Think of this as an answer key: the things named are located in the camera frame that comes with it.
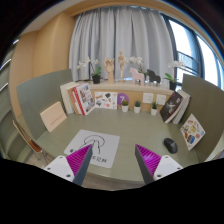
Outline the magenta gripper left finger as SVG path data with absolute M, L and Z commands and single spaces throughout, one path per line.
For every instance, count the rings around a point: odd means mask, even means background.
M 44 170 L 81 186 L 91 157 L 92 146 L 87 145 L 68 156 L 58 156 Z

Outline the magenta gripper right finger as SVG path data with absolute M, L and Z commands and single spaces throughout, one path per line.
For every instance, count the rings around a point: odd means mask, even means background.
M 145 184 L 182 169 L 182 166 L 169 155 L 160 156 L 138 144 L 135 145 L 135 156 Z

